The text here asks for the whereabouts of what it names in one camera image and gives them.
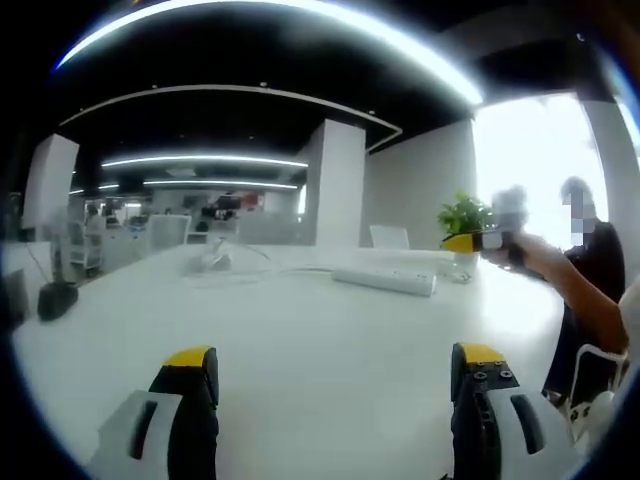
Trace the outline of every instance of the power strip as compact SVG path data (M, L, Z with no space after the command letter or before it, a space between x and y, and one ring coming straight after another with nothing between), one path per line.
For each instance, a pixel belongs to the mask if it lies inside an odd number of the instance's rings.
M423 297L430 297L436 289L436 276L433 273L337 268L332 272L331 278L336 282L353 283Z

